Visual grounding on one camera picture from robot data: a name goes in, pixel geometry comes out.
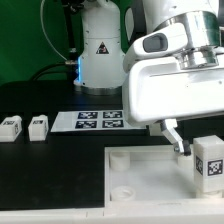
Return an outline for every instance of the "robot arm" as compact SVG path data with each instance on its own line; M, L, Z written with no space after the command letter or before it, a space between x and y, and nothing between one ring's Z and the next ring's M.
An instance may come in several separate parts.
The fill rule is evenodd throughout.
M175 120L224 111L218 3L143 0L150 34L136 40L124 59L129 72L123 85L126 119L133 126L161 122L164 135L181 154L188 146L175 132Z

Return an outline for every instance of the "black table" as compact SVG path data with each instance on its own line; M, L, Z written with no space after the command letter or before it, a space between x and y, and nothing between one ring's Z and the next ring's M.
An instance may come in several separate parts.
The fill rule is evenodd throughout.
M169 144L147 130L49 132L46 141L30 142L33 116L47 115L51 129L59 111L122 109L121 95L77 93L67 81L5 84L0 105L0 122L14 115L23 119L17 140L0 143L0 210L104 207L105 147ZM199 134L223 136L224 119L209 121L181 122L178 131L190 141Z

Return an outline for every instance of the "white cube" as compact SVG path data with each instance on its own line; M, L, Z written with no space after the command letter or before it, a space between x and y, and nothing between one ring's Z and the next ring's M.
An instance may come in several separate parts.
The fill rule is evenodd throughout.
M207 193L224 189L224 142L217 136L194 139L194 181Z
M0 142L14 142L22 131L20 116L7 117L0 125Z
M49 129L48 117L45 115L33 117L28 129L30 141L44 141Z

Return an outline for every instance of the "green backdrop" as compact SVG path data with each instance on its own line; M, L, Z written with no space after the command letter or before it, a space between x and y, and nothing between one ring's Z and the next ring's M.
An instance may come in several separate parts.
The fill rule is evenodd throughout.
M124 12L131 0L114 0L121 11L122 49L128 44L124 32ZM41 0L0 0L0 85L28 80L45 65L61 58L48 45L40 23ZM68 41L60 0L46 0L45 28L57 50L68 56ZM75 41L82 51L80 15L73 16Z

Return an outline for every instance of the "white platform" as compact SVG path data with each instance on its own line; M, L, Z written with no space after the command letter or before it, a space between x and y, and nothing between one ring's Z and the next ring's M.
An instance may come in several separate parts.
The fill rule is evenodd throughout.
M0 224L223 224L224 199L195 198L193 165L179 167L172 146L116 148L130 151L130 169L123 172L109 167L114 149L105 149L103 208L0 212ZM135 200L111 201L119 185L131 185Z

